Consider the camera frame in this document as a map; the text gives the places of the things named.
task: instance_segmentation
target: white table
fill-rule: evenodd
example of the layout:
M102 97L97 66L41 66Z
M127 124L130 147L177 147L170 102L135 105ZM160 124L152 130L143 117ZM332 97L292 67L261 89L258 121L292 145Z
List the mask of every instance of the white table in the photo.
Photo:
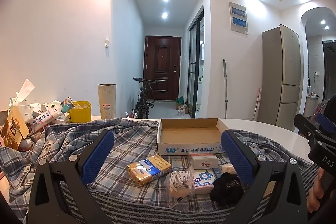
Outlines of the white table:
M100 119L100 116L92 116L93 121L97 119ZM294 155L297 155L298 157L301 157L307 160L308 162L312 163L312 161L308 158L308 153L310 152L308 140L292 131L262 122L239 120L239 119L221 119L221 120L229 129L241 129L262 135L266 138L276 141L277 143L285 147L287 150L292 152ZM8 181L6 177L3 177L0 180L0 190L7 201L9 199L8 189L9 189Z

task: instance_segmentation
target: sliding glass door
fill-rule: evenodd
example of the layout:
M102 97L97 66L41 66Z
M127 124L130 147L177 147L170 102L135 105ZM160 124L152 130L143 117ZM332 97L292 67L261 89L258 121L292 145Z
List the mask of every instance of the sliding glass door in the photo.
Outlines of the sliding glass door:
M204 22L204 13L202 12L194 25L189 29L189 71L188 71L188 92L187 103L189 106L189 115L195 118L197 105L197 90L199 83L199 69L200 69L200 34L201 21Z

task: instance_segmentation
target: refrigerator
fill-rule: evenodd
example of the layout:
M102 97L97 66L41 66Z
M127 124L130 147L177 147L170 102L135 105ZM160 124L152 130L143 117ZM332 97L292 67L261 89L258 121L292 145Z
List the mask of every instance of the refrigerator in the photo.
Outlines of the refrigerator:
M299 36L280 25L262 33L263 76L258 121L294 129L301 81Z

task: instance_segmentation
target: wooden door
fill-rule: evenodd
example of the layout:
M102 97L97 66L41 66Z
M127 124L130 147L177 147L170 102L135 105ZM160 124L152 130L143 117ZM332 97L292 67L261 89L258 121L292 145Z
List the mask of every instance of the wooden door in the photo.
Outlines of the wooden door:
M155 100L175 100L179 95L181 37L146 36L143 78L164 80L152 85Z

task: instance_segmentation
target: hand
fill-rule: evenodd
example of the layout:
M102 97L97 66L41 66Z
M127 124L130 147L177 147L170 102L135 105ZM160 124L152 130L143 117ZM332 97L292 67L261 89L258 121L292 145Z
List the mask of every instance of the hand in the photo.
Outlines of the hand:
M320 202L317 199L323 198L324 190L321 185L321 179L324 175L324 170L319 168L317 171L317 176L314 180L313 187L309 189L309 195L307 198L307 209L308 212L312 213L320 208Z

